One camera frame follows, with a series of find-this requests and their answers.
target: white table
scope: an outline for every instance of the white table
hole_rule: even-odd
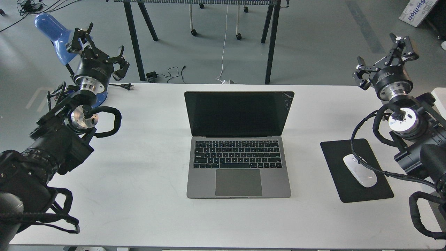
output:
[[[437,87],[432,91],[435,106],[443,117],[446,117],[446,88]]]
[[[185,91],[294,91],[283,132],[291,185],[289,199],[186,197],[190,129]],[[388,178],[392,199],[342,203],[319,143],[349,139],[358,122],[381,102],[355,86],[135,84],[114,88],[105,105],[123,117],[118,134],[94,138],[84,164],[49,185],[70,189],[71,215],[81,233],[32,226],[11,244],[170,248],[442,248],[420,234],[409,215],[416,183]],[[111,128],[99,116],[98,131]],[[367,122],[366,138],[384,170],[403,173],[397,150],[378,142]],[[382,134],[388,135],[386,125]],[[430,207],[418,203],[423,223],[439,231]]]

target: white cable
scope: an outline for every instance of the white cable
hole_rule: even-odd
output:
[[[226,45],[226,34],[227,34],[227,11],[229,9],[229,5],[226,5],[226,24],[225,24],[225,31],[224,31],[224,43],[223,43],[223,53],[222,53],[222,71],[220,72],[220,75],[216,78],[218,81],[220,81],[221,83],[223,83],[224,81],[222,81],[221,79],[219,79],[219,77],[222,76],[223,73],[223,55],[224,55],[224,47]]]

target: laptop keyboard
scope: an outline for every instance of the laptop keyboard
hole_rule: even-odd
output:
[[[194,152],[194,168],[282,168],[277,140],[198,140]]]

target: cardboard box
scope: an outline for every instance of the cardboard box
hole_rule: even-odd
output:
[[[421,21],[432,10],[438,0],[410,0],[403,13],[400,16],[400,20],[418,27]]]

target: laptop screen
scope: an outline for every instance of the laptop screen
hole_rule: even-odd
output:
[[[185,92],[193,136],[282,134],[294,92]]]

